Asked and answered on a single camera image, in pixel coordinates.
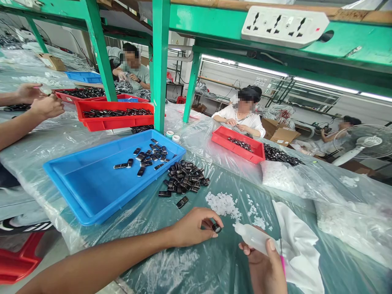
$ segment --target green metal post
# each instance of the green metal post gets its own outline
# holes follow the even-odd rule
[[[148,57],[150,59],[150,91],[151,91],[151,101],[154,101],[154,61],[152,59],[152,51],[153,48],[151,45],[148,45]]]
[[[95,58],[98,63],[99,72],[102,77],[108,101],[117,101],[116,89],[114,87],[113,75],[110,68],[109,57],[107,55],[105,37],[103,35],[101,17],[99,15],[96,0],[82,0],[85,3],[86,23],[89,29],[90,40],[93,45]]]
[[[167,48],[169,43],[170,0],[154,0],[152,2],[153,29],[153,89],[154,89],[154,125],[163,134],[165,122],[166,68]]]
[[[189,122],[189,114],[191,113],[191,107],[195,94],[195,87],[196,87],[197,76],[199,73],[200,62],[201,62],[201,54],[199,52],[193,52],[191,76],[189,77],[187,101],[185,103],[184,117],[183,117],[183,121],[186,123]]]
[[[31,30],[33,31],[34,36],[37,39],[38,44],[40,45],[42,52],[43,53],[49,53],[48,49],[45,46],[44,40],[41,37],[41,34],[38,32],[38,29],[36,27],[36,24],[34,23],[34,20],[32,18],[26,18],[28,24],[31,27]]]

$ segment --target white fan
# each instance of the white fan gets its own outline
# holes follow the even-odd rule
[[[343,153],[332,163],[336,166],[352,158],[380,158],[392,154],[392,129],[380,125],[357,125],[341,130],[333,143]]]

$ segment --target power strip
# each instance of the power strip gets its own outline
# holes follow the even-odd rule
[[[289,48],[317,41],[330,21],[323,12],[251,6],[242,27],[242,39]]]

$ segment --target fluorescent light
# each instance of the fluorescent light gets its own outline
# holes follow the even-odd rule
[[[248,68],[248,69],[252,69],[252,70],[255,70],[255,71],[265,72],[265,73],[268,73],[268,74],[274,74],[276,76],[282,76],[282,77],[287,77],[288,76],[285,73],[281,73],[281,72],[278,72],[278,71],[272,71],[272,70],[264,69],[264,68],[261,68],[261,67],[255,67],[253,65],[248,65],[248,64],[245,64],[245,63],[238,63],[238,66],[245,67],[245,68]]]
[[[384,101],[392,102],[392,98],[385,97],[385,96],[380,96],[380,95],[375,95],[375,94],[365,93],[365,92],[360,93],[360,95],[366,96],[366,97],[369,97],[369,98],[378,99],[378,100],[384,100]]]
[[[317,86],[320,86],[320,87],[329,88],[329,89],[335,89],[335,90],[338,90],[338,91],[347,92],[347,93],[351,93],[351,94],[358,94],[359,93],[358,90],[353,90],[353,89],[349,89],[349,88],[343,88],[343,87],[334,86],[334,85],[326,84],[326,83],[323,83],[323,82],[316,82],[316,81],[308,80],[308,79],[304,79],[304,78],[295,77],[294,80],[297,80],[299,82],[305,82],[305,83],[312,84],[312,85],[317,85]]]
[[[210,55],[203,54],[201,57],[207,58],[207,59],[211,59],[211,60],[214,60],[214,61],[218,61],[219,63],[227,63],[227,64],[231,64],[231,65],[235,64],[235,62],[232,61],[232,60],[228,60],[228,59],[224,59],[224,58],[218,58],[218,57],[214,57],[214,56],[210,56]]]

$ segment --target factory workstation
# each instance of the factory workstation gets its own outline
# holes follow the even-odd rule
[[[1,0],[1,294],[392,293],[391,0]]]

